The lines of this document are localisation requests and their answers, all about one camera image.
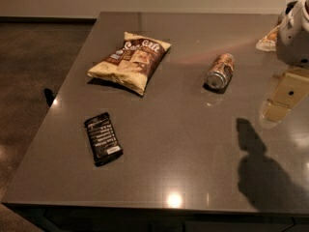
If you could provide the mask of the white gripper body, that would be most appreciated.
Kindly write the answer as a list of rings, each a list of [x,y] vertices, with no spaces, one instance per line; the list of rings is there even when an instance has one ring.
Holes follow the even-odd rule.
[[[290,66],[309,67],[309,0],[298,0],[282,19],[277,34],[279,60]]]

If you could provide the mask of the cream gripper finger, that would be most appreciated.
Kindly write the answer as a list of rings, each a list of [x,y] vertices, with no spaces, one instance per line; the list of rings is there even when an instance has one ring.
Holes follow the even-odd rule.
[[[281,122],[308,95],[309,70],[292,67],[280,76],[273,95],[267,100],[264,117],[270,122]]]

